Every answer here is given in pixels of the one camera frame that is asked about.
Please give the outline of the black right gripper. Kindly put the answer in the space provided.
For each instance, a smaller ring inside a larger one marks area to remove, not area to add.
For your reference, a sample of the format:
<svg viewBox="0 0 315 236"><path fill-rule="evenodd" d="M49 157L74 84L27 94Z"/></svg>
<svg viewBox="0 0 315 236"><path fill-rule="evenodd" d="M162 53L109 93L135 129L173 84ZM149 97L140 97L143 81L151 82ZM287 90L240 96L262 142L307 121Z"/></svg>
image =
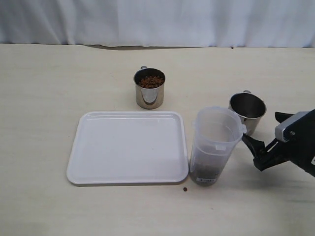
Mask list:
<svg viewBox="0 0 315 236"><path fill-rule="evenodd" d="M275 112L275 119L279 123L275 127L275 139L268 145L247 134L242 136L242 141L253 155L254 166L264 171L290 161L314 176L315 111L295 114Z"/></svg>

